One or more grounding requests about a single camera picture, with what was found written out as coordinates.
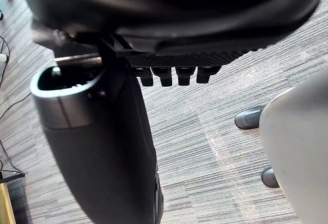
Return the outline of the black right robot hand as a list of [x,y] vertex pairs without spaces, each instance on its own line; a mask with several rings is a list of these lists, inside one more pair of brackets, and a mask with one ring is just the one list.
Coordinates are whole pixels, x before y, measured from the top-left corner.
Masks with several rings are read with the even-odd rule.
[[320,0],[26,0],[56,65],[30,90],[55,161],[94,223],[160,223],[142,87],[206,84],[305,24]]

